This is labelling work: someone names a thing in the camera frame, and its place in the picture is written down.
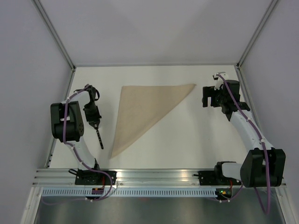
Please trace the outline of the black handled silver fork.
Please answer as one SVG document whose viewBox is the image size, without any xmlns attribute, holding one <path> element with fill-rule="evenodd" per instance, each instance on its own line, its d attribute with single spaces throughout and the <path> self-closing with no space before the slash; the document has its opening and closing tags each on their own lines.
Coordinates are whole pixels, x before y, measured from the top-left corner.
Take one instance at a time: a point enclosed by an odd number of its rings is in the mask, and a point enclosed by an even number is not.
<svg viewBox="0 0 299 224">
<path fill-rule="evenodd" d="M 99 127 L 95 127 L 95 131 L 96 131 L 96 134 L 97 134 L 97 137 L 98 137 L 98 140 L 99 140 L 99 144 L 100 144 L 100 148 L 103 150 L 104 149 L 104 146 L 103 146 L 103 142 L 102 142 L 102 139 L 101 139 L 101 136 L 100 136 L 100 133 L 99 133 Z"/>
</svg>

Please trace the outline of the beige cloth napkin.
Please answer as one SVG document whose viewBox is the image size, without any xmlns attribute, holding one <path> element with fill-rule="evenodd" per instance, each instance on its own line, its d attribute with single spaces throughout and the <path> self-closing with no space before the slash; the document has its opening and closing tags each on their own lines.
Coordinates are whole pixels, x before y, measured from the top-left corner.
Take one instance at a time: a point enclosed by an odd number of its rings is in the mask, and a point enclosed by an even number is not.
<svg viewBox="0 0 299 224">
<path fill-rule="evenodd" d="M 179 105 L 196 84 L 123 86 L 111 157 L 121 154 Z"/>
</svg>

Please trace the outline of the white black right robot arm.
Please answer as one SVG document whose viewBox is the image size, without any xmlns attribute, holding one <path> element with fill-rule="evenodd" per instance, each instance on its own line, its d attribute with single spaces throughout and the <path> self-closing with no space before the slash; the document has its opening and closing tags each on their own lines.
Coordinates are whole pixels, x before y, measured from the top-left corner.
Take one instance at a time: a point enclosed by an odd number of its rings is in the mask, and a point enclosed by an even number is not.
<svg viewBox="0 0 299 224">
<path fill-rule="evenodd" d="M 278 187 L 283 180 L 286 155 L 264 137 L 252 118 L 246 102 L 240 101 L 240 83 L 221 74 L 214 77 L 214 86 L 203 87 L 203 107 L 219 107 L 237 130 L 248 151 L 242 164 L 222 161 L 216 164 L 214 181 L 225 184 L 230 178 L 247 188 Z"/>
</svg>

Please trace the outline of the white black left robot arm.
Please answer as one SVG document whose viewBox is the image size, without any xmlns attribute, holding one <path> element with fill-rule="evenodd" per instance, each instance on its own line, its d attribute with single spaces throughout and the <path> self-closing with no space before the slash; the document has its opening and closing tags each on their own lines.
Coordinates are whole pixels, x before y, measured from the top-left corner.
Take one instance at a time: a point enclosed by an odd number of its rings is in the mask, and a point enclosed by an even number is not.
<svg viewBox="0 0 299 224">
<path fill-rule="evenodd" d="M 103 149 L 103 143 L 99 134 L 100 120 L 102 116 L 96 101 L 100 98 L 99 91 L 87 84 L 84 88 L 75 90 L 71 96 L 60 103 L 50 106 L 51 131 L 55 139 L 64 143 L 77 159 L 78 169 L 88 170 L 85 178 L 90 184 L 101 182 L 102 173 L 100 167 L 91 154 L 84 140 L 84 120 L 96 131 Z"/>
</svg>

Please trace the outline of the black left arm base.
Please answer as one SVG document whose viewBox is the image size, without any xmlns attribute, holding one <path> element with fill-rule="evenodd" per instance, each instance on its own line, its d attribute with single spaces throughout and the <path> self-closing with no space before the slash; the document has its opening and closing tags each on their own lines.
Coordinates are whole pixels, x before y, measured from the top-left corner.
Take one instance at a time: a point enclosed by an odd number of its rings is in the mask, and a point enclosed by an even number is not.
<svg viewBox="0 0 299 224">
<path fill-rule="evenodd" d="M 68 172 L 72 175 L 75 175 L 75 185 L 115 185 L 115 181 L 117 179 L 117 172 L 115 170 L 104 170 L 107 173 L 112 181 L 110 181 L 109 177 L 102 173 L 95 173 L 90 170 L 80 170 L 80 169 L 69 169 Z"/>
</svg>

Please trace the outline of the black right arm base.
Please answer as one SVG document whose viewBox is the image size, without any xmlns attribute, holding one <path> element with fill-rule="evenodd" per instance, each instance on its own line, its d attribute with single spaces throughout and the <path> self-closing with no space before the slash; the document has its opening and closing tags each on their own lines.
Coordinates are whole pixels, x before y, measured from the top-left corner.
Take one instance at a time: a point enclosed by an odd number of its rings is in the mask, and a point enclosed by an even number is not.
<svg viewBox="0 0 299 224">
<path fill-rule="evenodd" d="M 218 175 L 212 170 L 201 170 L 193 176 L 198 178 L 200 186 L 241 186 L 240 181 Z"/>
</svg>

